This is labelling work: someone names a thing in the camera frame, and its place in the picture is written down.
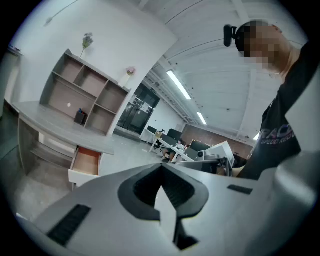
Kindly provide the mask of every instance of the fluorescent light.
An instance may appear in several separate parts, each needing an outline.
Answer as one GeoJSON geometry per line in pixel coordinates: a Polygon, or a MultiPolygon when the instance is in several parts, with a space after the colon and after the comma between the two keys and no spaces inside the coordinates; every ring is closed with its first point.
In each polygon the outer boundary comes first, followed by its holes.
{"type": "Polygon", "coordinates": [[[258,132],[258,134],[253,138],[255,141],[257,141],[259,139],[259,135],[260,135],[260,131],[258,132]]]}
{"type": "Polygon", "coordinates": [[[197,112],[197,114],[198,114],[198,116],[200,117],[200,119],[201,119],[202,123],[203,123],[204,125],[207,125],[207,123],[206,123],[206,121],[205,121],[204,117],[202,116],[202,114],[201,114],[201,113],[199,113],[199,112],[197,112]]]}
{"type": "Polygon", "coordinates": [[[189,94],[187,93],[186,89],[183,87],[183,85],[180,83],[180,81],[178,80],[178,78],[175,76],[175,74],[169,70],[167,72],[168,76],[172,79],[172,81],[175,83],[176,86],[178,86],[178,88],[180,89],[180,91],[182,92],[182,94],[184,95],[184,97],[187,100],[191,100],[191,97],[189,96],[189,94]]]}

